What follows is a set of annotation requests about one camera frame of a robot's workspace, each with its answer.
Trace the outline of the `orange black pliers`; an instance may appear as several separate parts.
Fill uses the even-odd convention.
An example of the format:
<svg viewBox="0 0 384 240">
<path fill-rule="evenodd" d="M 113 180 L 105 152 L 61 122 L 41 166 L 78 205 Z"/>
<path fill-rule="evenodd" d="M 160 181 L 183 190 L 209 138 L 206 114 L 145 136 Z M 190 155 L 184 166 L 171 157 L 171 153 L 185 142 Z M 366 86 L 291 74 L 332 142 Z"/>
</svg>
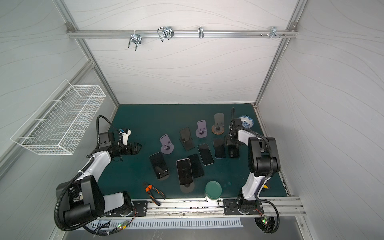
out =
<svg viewBox="0 0 384 240">
<path fill-rule="evenodd" d="M 144 182 L 143 183 L 143 186 L 145 188 L 145 191 L 146 193 L 149 195 L 151 201 L 157 205 L 157 206 L 160 206 L 161 205 L 161 202 L 159 202 L 155 197 L 154 197 L 154 194 L 153 193 L 157 193 L 159 196 L 161 196 L 161 198 L 163 200 L 166 199 L 166 195 L 159 189 L 157 189 L 156 187 L 154 187 L 153 185 L 147 183 L 147 182 Z"/>
</svg>

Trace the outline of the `green lid jar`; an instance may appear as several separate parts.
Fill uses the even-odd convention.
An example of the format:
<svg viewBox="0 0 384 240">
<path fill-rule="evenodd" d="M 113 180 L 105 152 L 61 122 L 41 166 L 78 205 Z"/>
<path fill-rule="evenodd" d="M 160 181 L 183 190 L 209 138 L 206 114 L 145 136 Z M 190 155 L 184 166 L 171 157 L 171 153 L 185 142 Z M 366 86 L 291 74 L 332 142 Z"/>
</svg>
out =
<svg viewBox="0 0 384 240">
<path fill-rule="evenodd" d="M 205 187 L 205 199 L 208 202 L 217 202 L 222 195 L 222 186 L 216 181 L 210 181 Z"/>
</svg>

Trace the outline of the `black smartphone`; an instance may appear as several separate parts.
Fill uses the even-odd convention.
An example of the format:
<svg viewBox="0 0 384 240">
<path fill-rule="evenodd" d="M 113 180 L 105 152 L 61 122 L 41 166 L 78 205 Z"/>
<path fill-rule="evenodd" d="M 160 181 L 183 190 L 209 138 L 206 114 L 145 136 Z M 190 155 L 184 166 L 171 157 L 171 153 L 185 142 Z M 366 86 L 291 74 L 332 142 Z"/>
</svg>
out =
<svg viewBox="0 0 384 240">
<path fill-rule="evenodd" d="M 198 154 L 188 156 L 191 163 L 193 178 L 197 179 L 205 175 L 201 160 Z"/>
<path fill-rule="evenodd" d="M 236 145 L 228 145 L 229 158 L 237 159 L 240 157 L 239 148 Z"/>
<path fill-rule="evenodd" d="M 190 159 L 176 161 L 179 182 L 181 186 L 193 183 L 193 174 Z"/>
<path fill-rule="evenodd" d="M 207 143 L 198 145 L 198 150 L 205 166 L 212 165 L 215 162 Z"/>
<path fill-rule="evenodd" d="M 164 155 L 162 152 L 158 152 L 156 154 L 153 154 L 149 156 L 149 160 L 151 162 L 151 165 L 153 167 L 153 170 L 156 174 L 156 172 L 169 172 L 169 168 L 167 166 L 167 163 L 164 159 Z"/>
</svg>

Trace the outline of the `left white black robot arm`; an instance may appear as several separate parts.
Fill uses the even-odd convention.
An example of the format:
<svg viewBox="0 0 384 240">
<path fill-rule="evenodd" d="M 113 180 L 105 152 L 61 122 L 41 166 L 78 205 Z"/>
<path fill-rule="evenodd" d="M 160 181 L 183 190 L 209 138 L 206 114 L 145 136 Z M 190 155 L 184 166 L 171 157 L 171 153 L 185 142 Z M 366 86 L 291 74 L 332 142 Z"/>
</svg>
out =
<svg viewBox="0 0 384 240">
<path fill-rule="evenodd" d="M 107 214 L 126 216 L 136 208 L 126 191 L 105 195 L 98 181 L 114 158 L 136 155 L 138 143 L 129 143 L 131 130 L 97 135 L 95 149 L 87 155 L 86 165 L 68 182 L 57 186 L 54 221 L 63 231 L 74 231 Z"/>
</svg>

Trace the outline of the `dark round phone stand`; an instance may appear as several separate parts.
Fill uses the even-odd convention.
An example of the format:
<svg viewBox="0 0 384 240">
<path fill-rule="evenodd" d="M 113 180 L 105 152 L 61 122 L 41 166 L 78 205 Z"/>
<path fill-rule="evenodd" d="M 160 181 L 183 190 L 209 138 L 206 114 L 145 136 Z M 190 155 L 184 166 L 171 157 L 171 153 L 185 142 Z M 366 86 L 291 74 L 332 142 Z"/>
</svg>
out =
<svg viewBox="0 0 384 240">
<path fill-rule="evenodd" d="M 195 189 L 195 183 L 180 185 L 180 189 L 185 194 L 191 193 Z"/>
</svg>

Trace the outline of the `metal clamp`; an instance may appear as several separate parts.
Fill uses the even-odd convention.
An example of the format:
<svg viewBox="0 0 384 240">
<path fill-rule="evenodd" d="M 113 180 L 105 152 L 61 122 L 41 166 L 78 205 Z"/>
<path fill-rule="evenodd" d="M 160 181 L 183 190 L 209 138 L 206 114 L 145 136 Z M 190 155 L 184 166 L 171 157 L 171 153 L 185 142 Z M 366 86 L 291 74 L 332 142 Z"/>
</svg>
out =
<svg viewBox="0 0 384 240">
<path fill-rule="evenodd" d="M 128 43 L 128 48 L 131 46 L 135 46 L 135 51 L 137 51 L 138 46 L 142 44 L 142 37 L 140 34 L 136 33 L 134 31 L 133 34 L 130 35 L 129 43 Z"/>
<path fill-rule="evenodd" d="M 285 38 L 286 34 L 278 33 L 277 28 L 276 27 L 272 27 L 268 34 L 260 34 L 260 36 L 262 38 L 280 39 L 280 38 Z"/>
<path fill-rule="evenodd" d="M 199 39 L 203 39 L 204 38 L 204 29 L 203 29 L 203 27 L 198 27 L 198 35 L 199 35 Z"/>
<path fill-rule="evenodd" d="M 165 39 L 170 40 L 175 35 L 173 28 L 169 26 L 158 28 L 157 33 L 161 42 L 163 42 Z"/>
</svg>

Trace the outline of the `blue white porcelain bowl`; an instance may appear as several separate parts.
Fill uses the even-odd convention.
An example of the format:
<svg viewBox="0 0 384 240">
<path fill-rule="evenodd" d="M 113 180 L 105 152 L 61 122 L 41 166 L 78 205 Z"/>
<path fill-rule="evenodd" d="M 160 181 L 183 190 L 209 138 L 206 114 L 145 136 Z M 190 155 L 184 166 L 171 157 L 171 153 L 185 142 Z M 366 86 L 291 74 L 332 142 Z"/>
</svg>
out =
<svg viewBox="0 0 384 240">
<path fill-rule="evenodd" d="M 254 126 L 254 120 L 247 115 L 240 116 L 240 120 L 242 123 L 242 127 L 245 129 L 250 129 Z"/>
</svg>

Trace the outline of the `lilac phone stand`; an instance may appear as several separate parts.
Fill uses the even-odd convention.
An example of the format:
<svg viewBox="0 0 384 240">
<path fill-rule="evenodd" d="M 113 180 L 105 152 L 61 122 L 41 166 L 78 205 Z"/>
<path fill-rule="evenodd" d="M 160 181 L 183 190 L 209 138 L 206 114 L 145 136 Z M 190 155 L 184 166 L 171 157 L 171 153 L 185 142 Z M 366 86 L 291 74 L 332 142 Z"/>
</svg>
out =
<svg viewBox="0 0 384 240">
<path fill-rule="evenodd" d="M 208 135 L 207 124 L 205 120 L 197 122 L 198 128 L 196 129 L 196 136 L 198 138 L 205 138 Z"/>
</svg>

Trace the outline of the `blue edged smartphone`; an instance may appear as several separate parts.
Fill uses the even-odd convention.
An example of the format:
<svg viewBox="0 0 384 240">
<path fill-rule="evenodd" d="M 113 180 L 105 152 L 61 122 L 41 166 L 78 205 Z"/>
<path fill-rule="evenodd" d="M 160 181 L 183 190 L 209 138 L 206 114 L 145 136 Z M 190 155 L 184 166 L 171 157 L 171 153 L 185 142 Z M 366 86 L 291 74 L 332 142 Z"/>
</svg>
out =
<svg viewBox="0 0 384 240">
<path fill-rule="evenodd" d="M 225 140 L 224 139 L 214 139 L 214 150 L 216 159 L 225 159 L 226 158 L 226 149 L 225 149 Z"/>
</svg>

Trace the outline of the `left metal clamp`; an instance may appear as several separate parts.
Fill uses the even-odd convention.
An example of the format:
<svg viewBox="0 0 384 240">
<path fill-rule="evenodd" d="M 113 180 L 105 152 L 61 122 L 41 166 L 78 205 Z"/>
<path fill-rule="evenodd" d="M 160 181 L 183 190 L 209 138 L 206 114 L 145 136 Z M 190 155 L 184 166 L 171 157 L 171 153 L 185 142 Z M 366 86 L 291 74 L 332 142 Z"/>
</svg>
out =
<svg viewBox="0 0 384 240">
<path fill-rule="evenodd" d="M 133 34 L 130 35 L 129 43 L 128 43 L 128 48 L 131 46 L 135 46 L 135 51 L 137 51 L 138 46 L 142 44 L 142 37 L 140 34 L 136 33 L 134 31 Z"/>
</svg>

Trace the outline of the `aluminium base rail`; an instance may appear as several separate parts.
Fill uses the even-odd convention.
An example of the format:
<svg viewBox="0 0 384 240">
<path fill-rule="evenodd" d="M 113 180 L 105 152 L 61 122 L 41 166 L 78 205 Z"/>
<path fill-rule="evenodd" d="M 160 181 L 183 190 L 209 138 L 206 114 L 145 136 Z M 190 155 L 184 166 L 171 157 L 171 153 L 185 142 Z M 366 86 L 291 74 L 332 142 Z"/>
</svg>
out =
<svg viewBox="0 0 384 240">
<path fill-rule="evenodd" d="M 298 197 L 266 198 L 278 209 L 280 217 L 304 217 L 307 215 Z M 274 217 L 275 210 L 269 204 L 259 204 L 248 214 L 241 214 L 236 199 L 228 198 L 218 202 L 209 202 L 204 198 L 166 199 L 160 200 L 157 206 L 149 199 L 133 200 L 136 217 L 139 219 L 170 219 L 170 218 L 229 218 L 237 217 Z"/>
</svg>

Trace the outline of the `right metal clamp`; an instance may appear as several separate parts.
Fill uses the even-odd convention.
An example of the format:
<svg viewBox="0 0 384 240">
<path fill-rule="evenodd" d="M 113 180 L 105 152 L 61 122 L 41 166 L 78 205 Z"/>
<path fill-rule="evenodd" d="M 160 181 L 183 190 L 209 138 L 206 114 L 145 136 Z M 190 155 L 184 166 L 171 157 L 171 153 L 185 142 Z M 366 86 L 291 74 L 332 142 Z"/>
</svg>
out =
<svg viewBox="0 0 384 240">
<path fill-rule="evenodd" d="M 285 38 L 286 34 L 278 33 L 277 28 L 276 27 L 272 27 L 268 34 L 260 34 L 260 36 L 262 38 L 280 39 L 280 38 Z"/>
</svg>

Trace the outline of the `brown round phone stand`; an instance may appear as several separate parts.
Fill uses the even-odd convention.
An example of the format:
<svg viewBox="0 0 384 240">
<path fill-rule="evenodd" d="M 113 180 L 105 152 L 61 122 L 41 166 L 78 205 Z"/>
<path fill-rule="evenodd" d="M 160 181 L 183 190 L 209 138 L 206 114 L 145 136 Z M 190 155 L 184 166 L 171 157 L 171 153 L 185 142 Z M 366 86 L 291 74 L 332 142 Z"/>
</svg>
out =
<svg viewBox="0 0 384 240">
<path fill-rule="evenodd" d="M 215 135 L 222 135 L 225 132 L 225 117 L 223 113 L 216 113 L 214 115 L 214 125 L 212 132 Z"/>
</svg>

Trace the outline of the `black square phone stand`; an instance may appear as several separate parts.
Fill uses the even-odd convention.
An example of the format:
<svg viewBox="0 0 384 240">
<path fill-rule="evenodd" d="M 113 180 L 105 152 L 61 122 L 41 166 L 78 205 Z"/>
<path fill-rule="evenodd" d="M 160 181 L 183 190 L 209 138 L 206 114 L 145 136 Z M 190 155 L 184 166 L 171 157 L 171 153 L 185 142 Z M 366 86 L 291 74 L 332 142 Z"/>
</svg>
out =
<svg viewBox="0 0 384 240">
<path fill-rule="evenodd" d="M 195 148 L 189 127 L 180 130 L 180 141 L 186 151 L 190 151 Z"/>
</svg>

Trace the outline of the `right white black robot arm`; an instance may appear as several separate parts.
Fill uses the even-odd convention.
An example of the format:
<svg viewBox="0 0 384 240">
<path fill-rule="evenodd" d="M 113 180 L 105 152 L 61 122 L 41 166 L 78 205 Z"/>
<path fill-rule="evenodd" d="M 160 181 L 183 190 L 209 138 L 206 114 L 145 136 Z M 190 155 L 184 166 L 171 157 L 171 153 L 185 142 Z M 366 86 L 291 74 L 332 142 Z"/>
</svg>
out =
<svg viewBox="0 0 384 240">
<path fill-rule="evenodd" d="M 260 199 L 265 183 L 281 168 L 276 140 L 243 127 L 242 121 L 235 118 L 235 108 L 231 109 L 229 133 L 225 136 L 229 157 L 236 157 L 240 146 L 248 147 L 249 176 L 237 197 L 237 209 L 247 215 L 255 211 L 267 200 Z"/>
</svg>

